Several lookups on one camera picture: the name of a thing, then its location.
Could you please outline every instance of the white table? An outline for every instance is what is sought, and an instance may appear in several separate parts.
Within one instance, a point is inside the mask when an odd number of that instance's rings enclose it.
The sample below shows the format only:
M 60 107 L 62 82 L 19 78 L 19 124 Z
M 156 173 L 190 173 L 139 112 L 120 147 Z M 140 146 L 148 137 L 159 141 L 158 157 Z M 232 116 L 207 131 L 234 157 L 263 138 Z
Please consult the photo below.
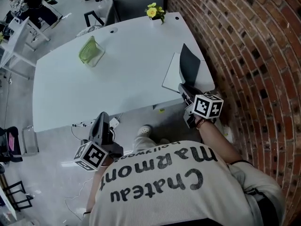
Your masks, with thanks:
M 26 63 L 30 64 L 31 66 L 35 67 L 36 64 L 35 62 L 31 61 L 30 59 L 26 58 L 25 56 L 22 55 L 22 51 L 24 49 L 24 46 L 27 46 L 28 48 L 30 48 L 32 51 L 34 51 L 35 49 L 30 46 L 28 43 L 26 43 L 26 39 L 29 35 L 29 30 L 27 29 L 27 25 L 30 25 L 31 27 L 33 27 L 37 33 L 39 33 L 45 40 L 50 41 L 50 39 L 48 37 L 46 37 L 41 31 L 40 29 L 37 28 L 36 25 L 34 25 L 30 20 L 29 17 L 26 18 L 21 24 L 20 24 L 20 28 L 17 31 L 14 31 L 14 34 L 10 37 L 8 43 L 2 43 L 1 46 L 5 49 L 5 52 L 3 54 L 3 57 L 1 59 L 0 62 L 0 68 L 4 68 L 12 73 L 15 73 L 25 79 L 29 79 L 28 76 L 21 74 L 18 71 L 15 71 L 13 69 L 11 69 L 7 64 L 7 62 L 13 57 L 15 56 L 17 61 L 18 60 L 23 60 Z
M 94 68 L 78 57 L 91 35 L 106 50 Z M 148 17 L 140 17 L 95 30 L 51 51 L 37 61 L 34 130 L 92 120 L 102 111 L 113 115 L 181 98 L 162 83 L 174 52 L 180 53 L 183 43 L 204 61 L 181 15 L 168 13 L 160 27 L 152 27 Z M 202 90 L 213 90 L 205 61 L 198 73 Z

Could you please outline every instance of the concrete floor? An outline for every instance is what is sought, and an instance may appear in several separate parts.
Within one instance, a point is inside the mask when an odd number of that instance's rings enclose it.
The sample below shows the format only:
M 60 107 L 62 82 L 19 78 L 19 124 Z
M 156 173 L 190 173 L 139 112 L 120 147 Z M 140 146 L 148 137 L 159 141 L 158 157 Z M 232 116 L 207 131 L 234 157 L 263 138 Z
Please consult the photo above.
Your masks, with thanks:
M 31 45 L 35 52 L 24 49 L 24 54 L 38 59 L 52 49 L 72 40 L 78 32 L 86 28 L 84 13 L 97 8 L 94 1 L 57 0 L 54 8 L 64 18 L 54 29 L 46 29 L 45 34 L 51 38 L 46 42 L 39 38 Z M 17 126 L 19 132 L 23 127 L 32 125 L 32 88 L 34 68 L 23 62 L 16 64 L 14 69 L 28 74 L 27 81 L 12 74 L 12 84 L 2 81 L 0 90 L 0 126 L 8 128 Z M 174 105 L 160 113 L 152 107 L 142 108 L 123 113 L 120 125 L 116 128 L 116 142 L 124 147 L 125 152 L 131 151 L 132 141 L 138 129 L 149 124 L 154 127 L 153 138 L 159 141 L 162 137 L 170 141 L 191 139 L 199 141 L 196 131 L 188 130 L 182 115 L 185 105 Z M 86 138 L 90 127 L 73 128 L 78 138 Z M 28 143 L 32 138 L 28 134 Z M 71 134 L 70 127 L 63 127 L 40 132 L 37 134 L 40 153 L 33 157 L 23 158 L 23 162 L 10 163 L 6 167 L 5 176 L 8 184 L 22 180 L 27 193 L 34 195 L 33 207 L 23 210 L 29 217 L 39 221 L 43 226 L 77 225 L 79 220 L 68 211 L 64 198 L 75 197 L 86 180 L 93 177 L 93 173 L 86 172 L 70 163 L 74 153 L 80 145 Z M 80 218 L 85 211 L 88 194 L 92 181 L 86 183 L 81 195 L 74 200 L 67 200 L 72 211 Z

